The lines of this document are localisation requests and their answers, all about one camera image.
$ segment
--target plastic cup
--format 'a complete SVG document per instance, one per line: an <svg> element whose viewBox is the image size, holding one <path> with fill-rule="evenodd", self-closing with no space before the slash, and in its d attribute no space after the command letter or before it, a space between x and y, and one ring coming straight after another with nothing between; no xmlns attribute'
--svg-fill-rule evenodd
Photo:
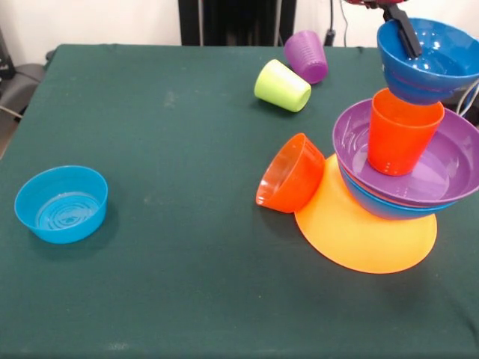
<svg viewBox="0 0 479 359"><path fill-rule="evenodd" d="M444 118L444 106L413 105L389 89L373 98L367 160L377 171L391 176L412 172Z"/></svg>
<svg viewBox="0 0 479 359"><path fill-rule="evenodd" d="M289 111L298 112L308 102L311 86L278 60L271 60L257 77L254 95Z"/></svg>
<svg viewBox="0 0 479 359"><path fill-rule="evenodd" d="M284 55L294 72L310 84L322 81L328 74L328 61L323 44L314 31L300 31L284 45Z"/></svg>
<svg viewBox="0 0 479 359"><path fill-rule="evenodd" d="M323 154L304 133L294 135L272 160L256 193L256 204L292 213L313 197L324 172Z"/></svg>

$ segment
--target lime green cup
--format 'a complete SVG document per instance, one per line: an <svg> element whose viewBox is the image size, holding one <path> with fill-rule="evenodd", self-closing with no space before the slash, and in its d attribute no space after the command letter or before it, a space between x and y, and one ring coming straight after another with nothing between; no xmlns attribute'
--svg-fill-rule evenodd
<svg viewBox="0 0 479 359"><path fill-rule="evenodd" d="M311 96L311 85L278 60L271 60L260 72L254 85L258 99L292 112L301 111Z"/></svg>

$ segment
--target black cable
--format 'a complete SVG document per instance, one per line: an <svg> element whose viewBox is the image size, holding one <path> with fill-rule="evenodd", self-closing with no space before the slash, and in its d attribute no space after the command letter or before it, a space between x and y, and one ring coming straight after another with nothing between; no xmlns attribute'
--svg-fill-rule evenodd
<svg viewBox="0 0 479 359"><path fill-rule="evenodd" d="M344 47L347 47L347 28L350 24L348 23L346 15L344 14L343 0L339 0L339 6L341 7L341 13L343 14L344 22L346 23L346 28L344 28Z"/></svg>
<svg viewBox="0 0 479 359"><path fill-rule="evenodd" d="M335 6L332 0L329 0L329 4L330 4L329 9L331 11L331 15L329 17L329 30L332 30L332 26L335 23L335 11L334 11Z"/></svg>

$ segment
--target wire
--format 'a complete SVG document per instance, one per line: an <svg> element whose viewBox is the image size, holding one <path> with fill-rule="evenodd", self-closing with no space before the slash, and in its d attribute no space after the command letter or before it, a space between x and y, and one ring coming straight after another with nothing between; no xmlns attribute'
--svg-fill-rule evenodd
<svg viewBox="0 0 479 359"><path fill-rule="evenodd" d="M8 114L12 114L12 115L15 116L15 117L23 118L23 116L22 116L21 114L19 114L18 112L12 111L12 110L10 110L9 108L6 108L6 107L4 107L4 106L2 106L2 105L0 105L0 110L5 111L5 112L7 112Z"/></svg>
<svg viewBox="0 0 479 359"><path fill-rule="evenodd" d="M346 28L344 28L344 47L347 47L347 28L350 26L346 19L346 15L344 14L344 8L343 8L343 0L339 0L339 6L341 7L341 14L343 14L343 19L344 22L346 23Z"/></svg>
<svg viewBox="0 0 479 359"><path fill-rule="evenodd" d="M329 0L329 10L331 11L331 15L329 16L329 30L332 30L332 26L335 24L335 5L333 4L332 0Z"/></svg>
<svg viewBox="0 0 479 359"><path fill-rule="evenodd" d="M461 111L461 108L463 107L464 102L466 101L466 99L468 99L470 94L473 92L474 94L472 95L472 98L469 100L469 103L467 103L467 106ZM479 79L474 81L474 83L471 86L469 86L469 88L464 92L463 96L461 97L461 100L457 104L456 113L459 114L460 116L464 116L467 113L467 111L471 109L478 95L479 95Z"/></svg>

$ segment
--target orange plate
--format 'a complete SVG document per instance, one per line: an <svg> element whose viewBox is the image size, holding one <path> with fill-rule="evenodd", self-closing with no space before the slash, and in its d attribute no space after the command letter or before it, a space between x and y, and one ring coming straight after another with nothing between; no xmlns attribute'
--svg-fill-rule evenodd
<svg viewBox="0 0 479 359"><path fill-rule="evenodd" d="M349 269L394 273L422 261L436 241L436 216L388 221L371 215L348 192L336 155L326 160L323 181L295 213L299 229L321 254Z"/></svg>

